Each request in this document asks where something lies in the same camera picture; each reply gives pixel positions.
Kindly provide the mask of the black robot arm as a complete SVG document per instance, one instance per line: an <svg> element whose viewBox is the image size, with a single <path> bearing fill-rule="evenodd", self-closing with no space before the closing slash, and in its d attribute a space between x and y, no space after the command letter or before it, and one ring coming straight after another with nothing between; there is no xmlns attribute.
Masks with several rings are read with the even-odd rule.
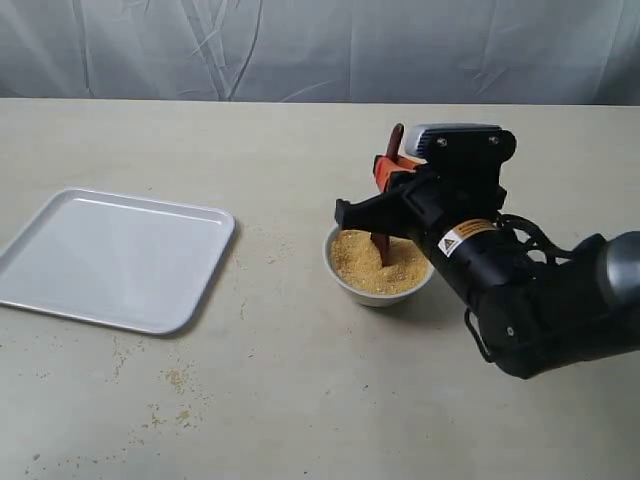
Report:
<svg viewBox="0 0 640 480"><path fill-rule="evenodd" d="M379 192L338 200L344 230L412 241L464 302L483 358L528 379L639 347L639 235L592 235L570 250L503 211L515 153L491 124L395 127L374 160Z"/></svg>

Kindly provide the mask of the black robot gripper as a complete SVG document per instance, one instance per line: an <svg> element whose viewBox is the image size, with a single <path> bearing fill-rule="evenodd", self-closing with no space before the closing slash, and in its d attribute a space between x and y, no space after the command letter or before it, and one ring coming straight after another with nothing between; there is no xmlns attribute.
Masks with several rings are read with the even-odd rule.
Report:
<svg viewBox="0 0 640 480"><path fill-rule="evenodd" d="M381 194L359 203L337 199L334 219L342 230L413 240L472 312L513 320L533 311L526 289L534 266L498 224L506 199L500 171L515 136L503 130L491 140L466 152L431 147L427 159L418 158L424 163L377 155Z"/></svg>

